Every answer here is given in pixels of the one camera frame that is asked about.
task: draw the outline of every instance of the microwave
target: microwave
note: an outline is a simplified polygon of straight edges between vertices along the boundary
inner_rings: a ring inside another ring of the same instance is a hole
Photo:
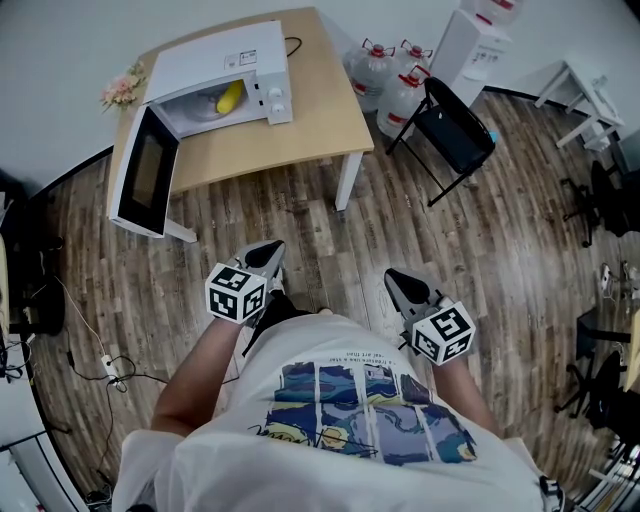
[[[109,218],[165,235],[180,140],[237,123],[293,119],[280,21],[218,32],[158,54],[117,171]]]

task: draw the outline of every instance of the wooden table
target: wooden table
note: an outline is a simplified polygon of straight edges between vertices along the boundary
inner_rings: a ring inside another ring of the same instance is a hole
[[[553,91],[567,80],[569,76],[572,76],[580,88],[580,94],[569,102],[566,112],[571,112],[578,103],[583,100],[587,100],[595,111],[594,114],[591,114],[587,119],[580,123],[580,125],[556,142],[556,146],[558,148],[561,148],[570,140],[575,139],[578,135],[588,130],[598,121],[608,124],[609,127],[605,129],[604,132],[596,134],[586,140],[584,143],[584,147],[586,149],[593,149],[597,142],[604,139],[618,128],[624,126],[624,121],[618,115],[615,105],[607,94],[605,88],[602,87],[596,91],[593,86],[593,80],[599,78],[601,75],[602,73],[598,73],[594,70],[588,62],[583,61],[577,56],[572,56],[564,61],[560,74],[549,82],[540,93],[540,98],[535,102],[536,108],[540,108],[540,106],[547,101],[551,93],[553,93]]]
[[[262,119],[183,139],[172,194],[271,167],[345,155],[336,209],[346,208],[362,153],[373,150],[373,141],[349,79],[315,8],[263,14],[201,30],[145,53],[140,60],[150,74],[162,50],[214,32],[276,19],[282,22],[285,37],[302,39],[300,49],[289,57],[293,121],[270,126]],[[295,41],[288,41],[287,47],[294,48],[295,44]],[[141,90],[138,97],[143,98],[144,93]],[[139,101],[120,116],[107,204],[111,203],[115,177]]]
[[[0,235],[0,329],[2,338],[9,339],[9,269],[4,238]]]
[[[629,391],[640,376],[640,311],[633,315],[631,324],[631,343],[629,344],[629,361],[627,363],[627,380],[624,390]]]

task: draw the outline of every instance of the white table leg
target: white table leg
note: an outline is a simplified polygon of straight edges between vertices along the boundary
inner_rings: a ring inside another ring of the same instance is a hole
[[[588,130],[589,127],[598,120],[597,115],[593,115],[588,119],[585,119],[578,127],[571,130],[564,137],[562,137],[558,142],[556,142],[556,147],[561,148],[570,140],[575,139],[578,135],[580,135],[583,131]]]
[[[542,104],[549,99],[549,96],[555,91],[562,82],[564,82],[567,78],[569,78],[569,68],[565,65],[562,72],[556,76],[551,82],[549,82],[542,92],[540,93],[540,97],[534,103],[536,108],[540,108]]]
[[[358,169],[360,169],[361,160],[362,151],[344,155],[342,171],[340,172],[340,182],[338,183],[338,193],[336,194],[336,210],[339,212],[347,207],[351,189],[356,181]]]
[[[175,236],[176,238],[179,238],[180,240],[183,240],[190,244],[198,241],[198,235],[196,235],[190,229],[187,229],[184,226],[173,222],[171,219],[165,219],[164,232],[167,235]]]
[[[583,99],[585,98],[585,95],[583,92],[580,92],[580,94],[578,94],[575,98],[573,98],[571,100],[571,102],[569,102],[569,104],[567,105],[567,108],[565,110],[565,112],[567,114],[571,113],[573,111],[574,108],[576,108],[578,106],[578,103],[580,103]]]
[[[596,135],[594,135],[593,137],[591,137],[590,139],[588,139],[584,143],[584,148],[585,149],[593,149],[593,146],[595,146],[596,142],[599,142],[602,139],[604,139],[605,137],[608,137],[609,135],[611,135],[613,132],[616,131],[616,128],[618,128],[618,127],[614,124],[614,125],[609,126],[609,128],[607,128],[602,133],[597,133]]]

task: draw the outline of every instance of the yellow fruit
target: yellow fruit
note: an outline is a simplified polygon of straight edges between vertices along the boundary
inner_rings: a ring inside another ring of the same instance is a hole
[[[218,100],[217,110],[221,114],[228,114],[238,104],[240,101],[240,96],[242,96],[242,80],[236,80],[232,82],[229,88],[224,92],[224,94]]]

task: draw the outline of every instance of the white t-shirt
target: white t-shirt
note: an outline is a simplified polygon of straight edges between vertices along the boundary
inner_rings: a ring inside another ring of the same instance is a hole
[[[113,510],[540,511],[537,474],[344,317],[263,333],[227,412],[122,446]]]

